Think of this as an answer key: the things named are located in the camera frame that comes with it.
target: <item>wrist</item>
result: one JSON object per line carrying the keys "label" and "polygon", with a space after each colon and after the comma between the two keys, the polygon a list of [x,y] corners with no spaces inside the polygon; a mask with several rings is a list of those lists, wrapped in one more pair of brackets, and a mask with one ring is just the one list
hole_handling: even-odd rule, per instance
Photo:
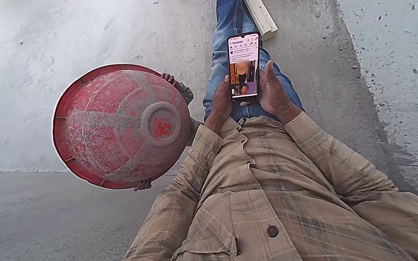
{"label": "wrist", "polygon": [[275,115],[278,120],[283,124],[287,124],[294,120],[298,115],[300,115],[302,112],[301,109],[299,109],[294,103],[292,103],[290,100],[285,104],[285,106],[282,106],[282,108],[279,110],[277,115]]}
{"label": "wrist", "polygon": [[213,114],[209,114],[206,122],[204,122],[204,126],[213,131],[215,134],[220,136],[220,130],[222,129],[222,125],[224,123],[220,122],[220,117],[217,117]]}

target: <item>concrete wall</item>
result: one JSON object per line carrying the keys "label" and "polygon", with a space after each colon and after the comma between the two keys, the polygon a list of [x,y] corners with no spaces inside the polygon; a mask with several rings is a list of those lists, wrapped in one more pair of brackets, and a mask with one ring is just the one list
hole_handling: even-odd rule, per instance
{"label": "concrete wall", "polygon": [[67,170],[52,145],[55,105],[72,81],[105,64],[175,74],[192,86],[190,111],[202,120],[213,4],[0,1],[0,171]]}
{"label": "concrete wall", "polygon": [[418,0],[338,0],[403,178],[418,190]]}

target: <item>shirt pocket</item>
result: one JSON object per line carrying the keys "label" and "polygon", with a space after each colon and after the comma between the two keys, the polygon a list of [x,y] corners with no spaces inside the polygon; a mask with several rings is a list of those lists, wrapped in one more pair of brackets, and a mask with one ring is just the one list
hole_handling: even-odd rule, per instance
{"label": "shirt pocket", "polygon": [[196,212],[187,238],[172,260],[233,260],[238,253],[230,215],[230,191],[211,195]]}

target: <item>leg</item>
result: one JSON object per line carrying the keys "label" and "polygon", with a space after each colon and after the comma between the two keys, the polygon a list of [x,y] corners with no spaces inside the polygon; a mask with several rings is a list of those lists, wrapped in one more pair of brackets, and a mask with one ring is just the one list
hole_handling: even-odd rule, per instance
{"label": "leg", "polygon": [[203,105],[206,107],[204,121],[210,114],[212,98],[217,86],[229,74],[227,39],[231,35],[255,31],[254,23],[247,17],[242,0],[217,1],[217,28],[212,43],[212,73],[206,87]]}
{"label": "leg", "polygon": [[[225,75],[229,74],[229,62],[227,56],[227,39],[231,35],[252,32],[256,27],[252,20],[246,13],[246,7],[242,0],[218,0],[217,1],[217,28],[214,32],[214,41],[212,44],[212,74],[207,83],[206,97],[203,100],[203,105],[206,107],[206,114],[204,120],[209,116],[212,107],[212,98],[217,86],[222,82]],[[270,60],[269,53],[261,48],[259,65],[261,69],[265,69],[266,63]],[[296,91],[291,85],[291,81],[280,72],[277,65],[274,64],[274,70],[283,84],[285,92],[290,99],[299,108],[302,109],[301,101],[299,100]],[[273,115],[265,112],[258,104],[249,104],[246,107],[241,107],[238,103],[233,104],[231,113],[232,119],[239,121],[242,117],[258,117],[267,116],[277,120]]]}

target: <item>shirt sleeve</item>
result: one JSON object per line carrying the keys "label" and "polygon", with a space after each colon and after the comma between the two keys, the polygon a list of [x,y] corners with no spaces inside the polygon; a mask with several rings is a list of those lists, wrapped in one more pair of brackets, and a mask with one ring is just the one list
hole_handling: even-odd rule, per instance
{"label": "shirt sleeve", "polygon": [[188,157],[171,185],[157,196],[124,260],[168,260],[187,237],[202,185],[222,139],[198,128]]}
{"label": "shirt sleeve", "polygon": [[418,196],[400,192],[370,161],[304,112],[285,129],[346,204],[418,260]]}

